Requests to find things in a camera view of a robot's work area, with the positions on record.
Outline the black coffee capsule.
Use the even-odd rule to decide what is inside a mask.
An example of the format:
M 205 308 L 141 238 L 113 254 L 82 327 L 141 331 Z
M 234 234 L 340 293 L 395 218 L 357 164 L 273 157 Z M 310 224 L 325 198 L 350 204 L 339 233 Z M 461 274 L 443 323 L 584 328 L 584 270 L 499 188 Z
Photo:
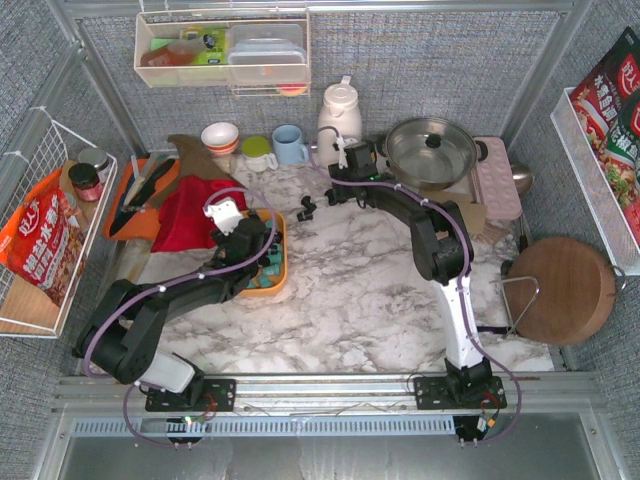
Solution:
M 325 192 L 325 197 L 330 206 L 336 206 L 338 204 L 338 200 L 336 199 L 335 192 L 333 189 L 328 189 Z
M 297 213 L 297 219 L 299 222 L 310 221 L 314 218 L 314 215 L 310 211 L 301 211 Z
M 304 196 L 301 200 L 301 205 L 307 210 L 316 209 L 316 204 L 311 200 L 310 196 Z

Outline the orange storage basket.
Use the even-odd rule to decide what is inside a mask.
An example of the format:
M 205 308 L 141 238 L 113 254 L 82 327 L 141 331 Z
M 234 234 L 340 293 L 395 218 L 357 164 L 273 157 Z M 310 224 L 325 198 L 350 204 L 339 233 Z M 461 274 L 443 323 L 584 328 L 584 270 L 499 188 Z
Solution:
M 273 282 L 273 286 L 270 288 L 257 288 L 254 284 L 253 279 L 259 275 L 264 275 L 262 269 L 264 267 L 260 267 L 258 274 L 250 281 L 247 288 L 244 289 L 241 293 L 241 297 L 250 298 L 250 297 L 264 297 L 264 296 L 275 296 L 278 292 L 280 292 L 286 283 L 287 275 L 288 275 L 288 238 L 287 238 L 287 224 L 284 216 L 280 212 L 275 212 L 276 218 L 276 236 L 274 237 L 273 243 L 280 243 L 283 245 L 283 262 L 278 264 L 280 266 L 280 274 L 278 276 L 268 276 Z

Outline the cork mat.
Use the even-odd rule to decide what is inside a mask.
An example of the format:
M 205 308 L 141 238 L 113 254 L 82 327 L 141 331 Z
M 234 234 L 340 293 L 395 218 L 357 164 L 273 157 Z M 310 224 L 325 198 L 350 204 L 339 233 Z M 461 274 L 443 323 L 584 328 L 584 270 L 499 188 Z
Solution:
M 453 201 L 457 204 L 472 204 L 474 202 L 472 196 L 465 193 L 420 190 L 419 194 L 430 202 L 444 203 L 446 201 Z
M 485 228 L 487 207 L 485 205 L 472 202 L 460 202 L 459 208 L 467 232 L 470 235 L 481 234 Z

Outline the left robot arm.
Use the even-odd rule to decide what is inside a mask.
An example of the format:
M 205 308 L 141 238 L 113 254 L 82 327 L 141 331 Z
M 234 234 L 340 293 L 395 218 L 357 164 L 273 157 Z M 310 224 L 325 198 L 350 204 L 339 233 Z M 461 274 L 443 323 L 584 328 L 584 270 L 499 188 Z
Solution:
M 114 282 L 77 340 L 84 373 L 185 391 L 197 368 L 158 348 L 164 326 L 200 307 L 230 301 L 248 287 L 276 234 L 276 217 L 270 215 L 270 225 L 257 213 L 242 215 L 230 234 L 218 236 L 214 258 L 191 273 L 155 284 Z

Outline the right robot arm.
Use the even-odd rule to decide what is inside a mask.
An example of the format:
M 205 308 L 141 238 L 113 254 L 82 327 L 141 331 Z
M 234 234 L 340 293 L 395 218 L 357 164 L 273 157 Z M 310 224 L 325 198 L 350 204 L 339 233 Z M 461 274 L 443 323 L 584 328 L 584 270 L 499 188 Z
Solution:
M 489 387 L 492 369 L 482 352 L 470 298 L 473 248 L 459 206 L 419 196 L 376 167 L 369 144 L 348 146 L 338 163 L 328 166 L 336 205 L 354 199 L 363 208 L 383 210 L 410 231 L 414 265 L 425 280 L 438 284 L 445 321 L 447 397 L 456 406 Z

